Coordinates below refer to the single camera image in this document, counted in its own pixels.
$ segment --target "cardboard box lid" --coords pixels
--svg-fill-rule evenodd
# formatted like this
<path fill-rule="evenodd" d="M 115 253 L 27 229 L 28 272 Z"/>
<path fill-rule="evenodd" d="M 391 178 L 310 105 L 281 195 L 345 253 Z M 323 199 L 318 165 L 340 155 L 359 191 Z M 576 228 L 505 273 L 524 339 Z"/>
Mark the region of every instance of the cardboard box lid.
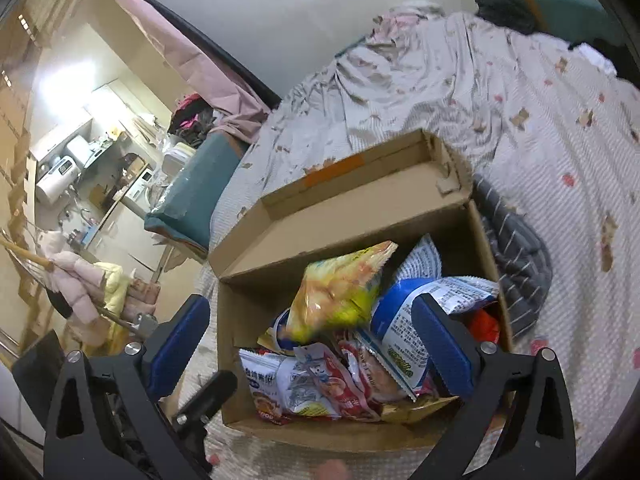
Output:
<path fill-rule="evenodd" d="M 262 197 L 209 255 L 224 282 L 299 254 L 468 202 L 471 173 L 433 134 L 416 131 Z"/>

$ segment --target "metal screw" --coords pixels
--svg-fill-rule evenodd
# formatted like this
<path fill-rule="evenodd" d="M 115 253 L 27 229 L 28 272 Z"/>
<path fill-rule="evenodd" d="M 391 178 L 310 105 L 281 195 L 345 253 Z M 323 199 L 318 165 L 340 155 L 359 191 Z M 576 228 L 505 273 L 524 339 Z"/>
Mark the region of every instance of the metal screw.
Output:
<path fill-rule="evenodd" d="M 543 348 L 541 354 L 546 361 L 553 361 L 556 358 L 556 353 L 551 348 Z"/>
<path fill-rule="evenodd" d="M 75 362 L 79 361 L 81 357 L 82 357 L 82 352 L 81 351 L 72 350 L 66 356 L 66 360 L 69 361 L 70 363 L 75 363 Z"/>
<path fill-rule="evenodd" d="M 498 347 L 491 341 L 482 341 L 480 343 L 480 349 L 482 352 L 489 355 L 495 354 L 498 351 Z"/>
<path fill-rule="evenodd" d="M 128 355 L 135 355 L 138 352 L 140 352 L 141 349 L 142 349 L 142 345 L 139 342 L 134 341 L 133 343 L 128 343 L 124 347 L 124 353 Z"/>

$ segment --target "patterned blanket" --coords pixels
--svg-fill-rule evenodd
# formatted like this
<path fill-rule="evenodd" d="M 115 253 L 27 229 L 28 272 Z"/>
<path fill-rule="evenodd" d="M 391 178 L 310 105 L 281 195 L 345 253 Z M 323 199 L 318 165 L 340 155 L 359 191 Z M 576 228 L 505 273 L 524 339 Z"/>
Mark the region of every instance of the patterned blanket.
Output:
<path fill-rule="evenodd" d="M 444 16 L 410 2 L 372 35 L 285 97 L 260 131 L 211 218 L 215 246 L 272 190 L 390 137 L 424 128 L 474 171 L 542 238 L 553 280 L 516 351 L 558 354 L 582 468 L 640 377 L 640 94 L 554 41 L 475 16 Z M 187 369 L 181 402 L 216 369 L 217 280 L 197 289 L 211 324 Z M 336 454 L 244 436 L 220 417 L 208 427 L 214 478 L 309 478 Z M 489 434 L 470 467 L 488 458 Z M 343 454 L 353 478 L 407 478 L 427 449 Z"/>

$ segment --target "cardboard box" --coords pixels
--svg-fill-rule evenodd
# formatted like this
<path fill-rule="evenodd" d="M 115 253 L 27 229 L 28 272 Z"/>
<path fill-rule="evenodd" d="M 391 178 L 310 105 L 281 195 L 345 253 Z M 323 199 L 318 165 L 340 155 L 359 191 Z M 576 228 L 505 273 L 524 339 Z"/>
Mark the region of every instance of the cardboard box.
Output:
<path fill-rule="evenodd" d="M 210 254 L 220 278 L 218 365 L 238 376 L 238 391 L 222 408 L 230 428 L 261 438 L 335 451 L 432 446 L 459 404 L 402 426 L 350 420 L 260 420 L 238 357 L 288 308 L 307 264 L 384 240 L 399 248 L 385 266 L 383 286 L 421 235 L 431 234 L 443 275 L 498 281 L 473 201 L 466 165 L 431 134 L 413 132 L 350 156 L 265 197 Z M 490 310 L 500 321 L 500 346 L 511 350 L 504 298 Z M 498 416 L 494 423 L 501 424 Z"/>

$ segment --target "bed sheet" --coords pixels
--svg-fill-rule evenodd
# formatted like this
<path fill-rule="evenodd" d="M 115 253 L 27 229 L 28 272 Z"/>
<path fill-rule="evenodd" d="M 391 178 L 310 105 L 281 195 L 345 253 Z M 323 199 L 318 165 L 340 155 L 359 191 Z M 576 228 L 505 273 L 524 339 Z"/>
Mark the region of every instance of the bed sheet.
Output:
<path fill-rule="evenodd" d="M 578 53 L 475 16 L 409 2 L 373 33 L 307 77 L 263 125 L 222 193 L 211 247 L 267 194 L 314 169 L 424 128 L 466 156 L 501 201 L 548 247 L 554 278 L 537 324 L 515 343 L 558 354 L 582 468 L 640 378 L 640 94 Z M 211 323 L 186 371 L 181 403 L 217 367 L 217 280 L 196 284 Z M 317 452 L 209 426 L 214 478 L 309 478 L 342 458 L 353 478 L 407 478 L 427 449 L 376 455 Z M 481 465 L 488 434 L 470 468 Z"/>

